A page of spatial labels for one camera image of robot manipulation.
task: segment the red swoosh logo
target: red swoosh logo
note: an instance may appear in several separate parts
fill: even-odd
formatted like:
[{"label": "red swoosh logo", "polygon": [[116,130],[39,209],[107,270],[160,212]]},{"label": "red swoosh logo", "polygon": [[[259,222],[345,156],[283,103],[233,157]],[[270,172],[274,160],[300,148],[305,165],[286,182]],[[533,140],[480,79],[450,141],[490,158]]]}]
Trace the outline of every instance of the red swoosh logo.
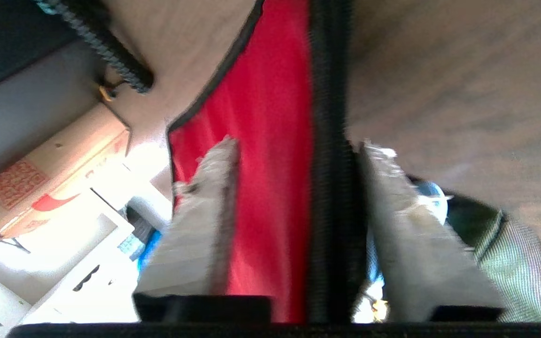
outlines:
[{"label": "red swoosh logo", "polygon": [[69,199],[56,200],[54,199],[54,197],[51,197],[49,194],[45,194],[41,196],[41,198],[38,199],[35,203],[32,204],[32,209],[35,209],[36,211],[42,211],[42,212],[51,211],[51,210],[61,207],[62,205],[65,205],[69,201],[72,201],[78,195],[80,194],[76,194],[73,197],[70,197]]}]

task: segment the cardboard box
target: cardboard box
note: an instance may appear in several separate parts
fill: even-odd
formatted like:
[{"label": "cardboard box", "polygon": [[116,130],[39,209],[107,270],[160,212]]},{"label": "cardboard box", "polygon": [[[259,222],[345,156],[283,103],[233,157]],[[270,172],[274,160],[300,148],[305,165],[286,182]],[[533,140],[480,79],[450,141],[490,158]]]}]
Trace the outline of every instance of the cardboard box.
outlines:
[{"label": "cardboard box", "polygon": [[17,237],[63,213],[99,167],[124,158],[129,134],[97,105],[0,173],[0,235]]}]

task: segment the orange pattern print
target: orange pattern print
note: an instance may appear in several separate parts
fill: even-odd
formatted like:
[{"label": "orange pattern print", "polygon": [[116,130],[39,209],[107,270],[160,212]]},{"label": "orange pattern print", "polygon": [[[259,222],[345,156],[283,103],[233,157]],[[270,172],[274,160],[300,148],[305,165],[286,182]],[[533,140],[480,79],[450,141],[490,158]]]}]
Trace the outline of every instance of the orange pattern print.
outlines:
[{"label": "orange pattern print", "polygon": [[10,210],[49,178],[27,160],[19,160],[0,173],[0,205]]}]

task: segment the red fabric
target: red fabric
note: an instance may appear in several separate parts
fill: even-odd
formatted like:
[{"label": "red fabric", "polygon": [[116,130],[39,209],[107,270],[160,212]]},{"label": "red fabric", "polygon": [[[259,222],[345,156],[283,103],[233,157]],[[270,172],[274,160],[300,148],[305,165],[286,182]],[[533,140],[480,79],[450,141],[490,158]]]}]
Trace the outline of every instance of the red fabric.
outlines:
[{"label": "red fabric", "polygon": [[169,135],[176,180],[226,135],[240,146],[228,293],[268,295],[302,323],[313,153],[309,5],[266,0],[245,51],[202,110]]}]

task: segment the wooden floor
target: wooden floor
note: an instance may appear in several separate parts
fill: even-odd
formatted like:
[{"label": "wooden floor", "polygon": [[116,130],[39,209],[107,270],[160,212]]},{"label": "wooden floor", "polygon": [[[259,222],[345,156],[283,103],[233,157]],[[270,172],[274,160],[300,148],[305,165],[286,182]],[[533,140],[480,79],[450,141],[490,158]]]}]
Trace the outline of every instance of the wooden floor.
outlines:
[{"label": "wooden floor", "polygon": [[[243,24],[251,0],[109,0],[156,74],[112,108],[157,144]],[[502,206],[541,236],[541,0],[355,0],[350,137],[409,173]],[[168,168],[154,179],[170,194]]]}]

